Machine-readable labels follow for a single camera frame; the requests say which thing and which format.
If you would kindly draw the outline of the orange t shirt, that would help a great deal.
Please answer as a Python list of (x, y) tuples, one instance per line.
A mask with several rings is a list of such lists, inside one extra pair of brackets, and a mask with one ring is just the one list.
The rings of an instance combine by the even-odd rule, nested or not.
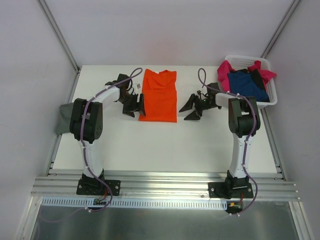
[(176, 80), (176, 71), (145, 70), (142, 82), (145, 116), (140, 115), (140, 121), (169, 123), (178, 121)]

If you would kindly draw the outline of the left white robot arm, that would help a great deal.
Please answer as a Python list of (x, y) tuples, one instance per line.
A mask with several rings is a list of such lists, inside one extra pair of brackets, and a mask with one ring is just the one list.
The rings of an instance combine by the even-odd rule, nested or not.
[(142, 73), (136, 68), (130, 75), (120, 73), (90, 99), (76, 98), (73, 102), (69, 131), (77, 140), (83, 159), (83, 172), (76, 194), (86, 196), (119, 196), (121, 181), (105, 179), (104, 160), (98, 153), (98, 139), (103, 133), (104, 110), (112, 103), (122, 104), (122, 114), (145, 115), (144, 94), (136, 93), (133, 78)]

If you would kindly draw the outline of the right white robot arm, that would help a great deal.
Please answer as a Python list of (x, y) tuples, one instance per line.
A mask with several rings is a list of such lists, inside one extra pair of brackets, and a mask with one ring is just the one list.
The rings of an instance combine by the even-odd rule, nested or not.
[(208, 84), (206, 89), (206, 94), (200, 90), (191, 94), (179, 112), (191, 110), (192, 112), (184, 120), (198, 121), (205, 110), (213, 108), (228, 110), (228, 127), (233, 135), (231, 163), (224, 181), (208, 183), (209, 196), (227, 200), (253, 199), (248, 162), (253, 139), (261, 126), (256, 98), (221, 91), (216, 82)]

